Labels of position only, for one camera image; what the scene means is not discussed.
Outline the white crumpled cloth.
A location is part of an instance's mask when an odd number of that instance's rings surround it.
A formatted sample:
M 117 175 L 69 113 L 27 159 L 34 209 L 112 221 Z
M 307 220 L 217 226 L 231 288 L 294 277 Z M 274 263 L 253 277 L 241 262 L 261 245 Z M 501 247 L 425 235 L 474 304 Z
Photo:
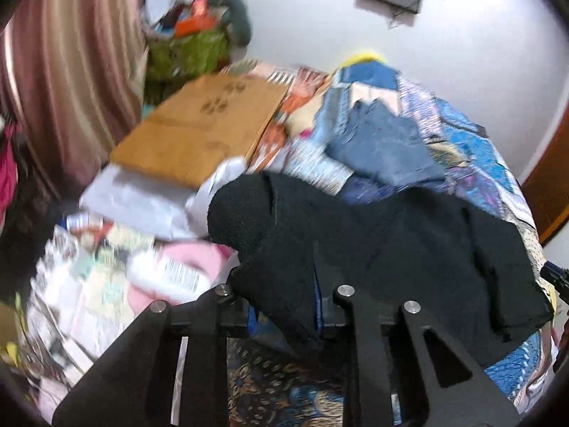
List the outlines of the white crumpled cloth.
M 83 192 L 79 206 L 161 240 L 203 238 L 213 196 L 246 170 L 244 158 L 229 158 L 192 190 L 109 164 Z

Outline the green patterned storage box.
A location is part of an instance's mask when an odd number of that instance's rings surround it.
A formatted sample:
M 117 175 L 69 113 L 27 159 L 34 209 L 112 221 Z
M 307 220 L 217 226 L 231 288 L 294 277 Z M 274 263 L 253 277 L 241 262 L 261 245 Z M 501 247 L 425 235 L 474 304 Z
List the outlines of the green patterned storage box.
M 148 38 L 147 79 L 193 79 L 216 72 L 229 62 L 229 41 L 223 31 L 212 29 L 183 38 Z

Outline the wooden lap desk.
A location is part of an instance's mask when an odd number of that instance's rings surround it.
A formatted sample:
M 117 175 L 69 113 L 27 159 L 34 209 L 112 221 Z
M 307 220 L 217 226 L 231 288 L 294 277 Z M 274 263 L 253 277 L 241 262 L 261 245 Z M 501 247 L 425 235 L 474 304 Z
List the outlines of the wooden lap desk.
M 157 106 L 109 161 L 196 189 L 223 161 L 251 159 L 286 92 L 256 76 L 203 75 Z

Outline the orange striped pillow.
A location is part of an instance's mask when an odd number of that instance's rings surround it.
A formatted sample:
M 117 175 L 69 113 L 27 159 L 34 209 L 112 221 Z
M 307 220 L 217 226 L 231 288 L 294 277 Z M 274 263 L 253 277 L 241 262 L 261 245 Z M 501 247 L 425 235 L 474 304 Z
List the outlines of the orange striped pillow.
M 256 150 L 250 159 L 249 171 L 259 172 L 272 164 L 279 152 L 285 147 L 291 132 L 286 130 L 288 117 L 308 104 L 317 94 L 322 93 L 330 84 L 331 75 L 314 68 L 288 67 L 281 68 L 260 60 L 244 59 L 222 68 L 221 74 L 245 75 L 258 77 L 267 83 L 286 87 L 283 100 L 273 117 L 266 125 Z

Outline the brown wooden door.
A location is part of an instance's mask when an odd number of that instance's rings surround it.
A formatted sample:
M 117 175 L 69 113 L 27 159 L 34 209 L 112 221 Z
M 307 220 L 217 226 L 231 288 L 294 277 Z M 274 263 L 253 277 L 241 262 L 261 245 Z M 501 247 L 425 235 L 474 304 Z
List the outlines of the brown wooden door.
M 554 136 L 522 186 L 542 245 L 568 222 L 568 185 L 569 122 L 565 110 Z

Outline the yellow headboard cushion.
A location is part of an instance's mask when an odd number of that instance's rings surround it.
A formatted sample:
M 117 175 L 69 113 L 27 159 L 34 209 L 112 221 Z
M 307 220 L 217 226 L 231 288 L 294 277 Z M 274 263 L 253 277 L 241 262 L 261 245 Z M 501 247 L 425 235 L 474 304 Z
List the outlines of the yellow headboard cushion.
M 349 56 L 340 64 L 340 68 L 347 68 L 350 67 L 350 65 L 356 65 L 367 62 L 384 63 L 386 62 L 386 58 L 380 53 L 377 53 L 372 50 L 367 50 Z

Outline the blue patchwork bedspread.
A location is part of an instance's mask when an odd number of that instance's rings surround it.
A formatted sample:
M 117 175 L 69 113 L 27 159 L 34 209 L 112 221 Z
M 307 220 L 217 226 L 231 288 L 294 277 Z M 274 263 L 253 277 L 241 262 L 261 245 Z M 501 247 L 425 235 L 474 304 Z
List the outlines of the blue patchwork bedspread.
M 325 90 L 314 98 L 318 101 L 317 111 L 310 115 L 302 136 L 293 140 L 286 167 L 274 174 L 300 179 L 348 204 L 383 201 L 411 188 L 458 197 L 514 224 L 535 280 L 548 298 L 554 297 L 553 287 L 539 276 L 546 259 L 531 210 L 510 168 L 481 125 L 422 85 L 379 62 L 338 70 Z M 326 154 L 326 145 L 342 132 L 355 103 L 375 100 L 381 100 L 394 115 L 416 122 L 435 162 L 445 169 L 444 180 L 392 186 L 360 176 Z M 505 358 L 485 367 L 489 377 L 519 411 L 527 410 L 532 399 L 539 395 L 542 375 L 549 368 L 551 321 Z M 283 332 L 260 311 L 253 335 L 267 347 L 286 354 L 295 352 Z

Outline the white plastic bottle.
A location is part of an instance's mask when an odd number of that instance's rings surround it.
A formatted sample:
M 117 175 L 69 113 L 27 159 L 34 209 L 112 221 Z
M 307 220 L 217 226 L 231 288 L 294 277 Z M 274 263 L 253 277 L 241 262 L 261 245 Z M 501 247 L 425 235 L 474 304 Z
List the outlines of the white plastic bottle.
M 155 250 L 133 253 L 126 262 L 126 276 L 134 287 L 172 305 L 196 301 L 211 287 L 203 271 Z

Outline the folded blue jeans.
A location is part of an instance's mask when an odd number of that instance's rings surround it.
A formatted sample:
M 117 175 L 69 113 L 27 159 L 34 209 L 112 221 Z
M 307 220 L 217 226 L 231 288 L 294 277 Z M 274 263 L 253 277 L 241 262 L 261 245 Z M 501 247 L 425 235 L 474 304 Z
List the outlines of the folded blue jeans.
M 394 115 L 381 100 L 356 102 L 325 152 L 356 174 L 392 186 L 445 179 L 416 122 Z

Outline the orange red box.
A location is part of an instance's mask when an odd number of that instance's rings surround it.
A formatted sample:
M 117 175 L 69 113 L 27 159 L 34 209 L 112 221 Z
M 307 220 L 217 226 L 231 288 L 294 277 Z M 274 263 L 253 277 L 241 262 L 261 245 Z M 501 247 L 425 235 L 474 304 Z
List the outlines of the orange red box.
M 182 10 L 174 27 L 174 36 L 187 37 L 214 29 L 217 24 L 217 17 L 209 11 L 208 0 L 194 0 L 188 8 Z

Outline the pink cloth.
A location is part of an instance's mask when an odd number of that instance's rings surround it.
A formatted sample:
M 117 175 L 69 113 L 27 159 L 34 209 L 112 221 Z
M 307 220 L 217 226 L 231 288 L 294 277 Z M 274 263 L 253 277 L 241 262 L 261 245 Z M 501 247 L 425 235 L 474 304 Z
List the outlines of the pink cloth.
M 206 241 L 139 249 L 126 262 L 127 300 L 135 313 L 162 300 L 172 306 L 194 302 L 224 283 L 234 251 Z

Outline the grey plush toy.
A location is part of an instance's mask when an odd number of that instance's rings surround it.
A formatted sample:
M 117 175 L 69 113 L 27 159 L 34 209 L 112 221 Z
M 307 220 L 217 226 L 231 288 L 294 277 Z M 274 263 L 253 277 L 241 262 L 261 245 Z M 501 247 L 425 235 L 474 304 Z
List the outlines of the grey plush toy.
M 252 39 L 252 25 L 244 0 L 207 0 L 210 8 L 224 9 L 219 26 L 236 47 L 247 47 Z

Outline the striped brown curtain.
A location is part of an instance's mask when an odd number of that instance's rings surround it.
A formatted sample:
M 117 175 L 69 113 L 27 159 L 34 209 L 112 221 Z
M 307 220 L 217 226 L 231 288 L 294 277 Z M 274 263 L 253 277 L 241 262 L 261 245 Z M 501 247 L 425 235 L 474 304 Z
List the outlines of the striped brown curtain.
M 1 109 L 59 194 L 82 191 L 141 121 L 144 0 L 20 0 L 1 35 Z

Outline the black pants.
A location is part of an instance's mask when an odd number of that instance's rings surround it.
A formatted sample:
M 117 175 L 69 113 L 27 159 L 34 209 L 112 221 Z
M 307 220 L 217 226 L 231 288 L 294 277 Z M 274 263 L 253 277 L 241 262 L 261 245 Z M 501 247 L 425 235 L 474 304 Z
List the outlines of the black pants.
M 342 284 L 420 303 L 485 367 L 554 315 L 514 224 L 428 189 L 348 204 L 291 176 L 245 174 L 215 194 L 207 228 L 238 254 L 233 290 L 306 357 L 323 350 L 317 298 Z

